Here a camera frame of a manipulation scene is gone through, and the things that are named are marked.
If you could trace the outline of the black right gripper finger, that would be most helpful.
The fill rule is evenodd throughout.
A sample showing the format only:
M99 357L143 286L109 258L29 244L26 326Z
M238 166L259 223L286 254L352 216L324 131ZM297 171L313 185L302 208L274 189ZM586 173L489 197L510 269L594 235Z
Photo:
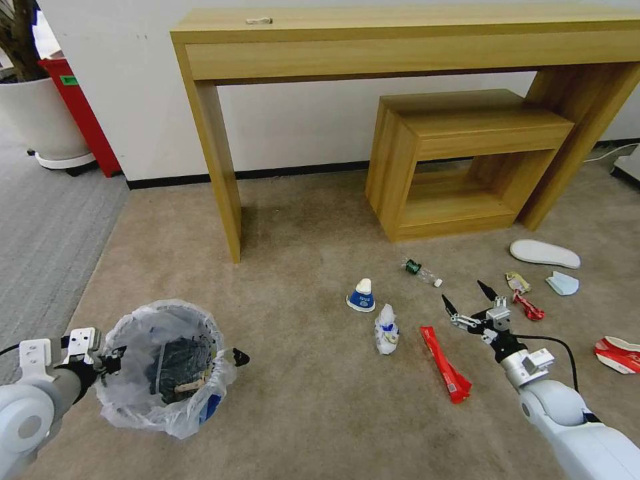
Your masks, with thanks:
M462 330L468 331L469 328L476 328L476 319L458 313L452 302L445 296L441 296L445 310L449 316L450 322Z
M477 280L477 284L482 290L483 294L492 302L493 308L506 308L507 298L506 296L499 295L492 287L486 285L482 280Z

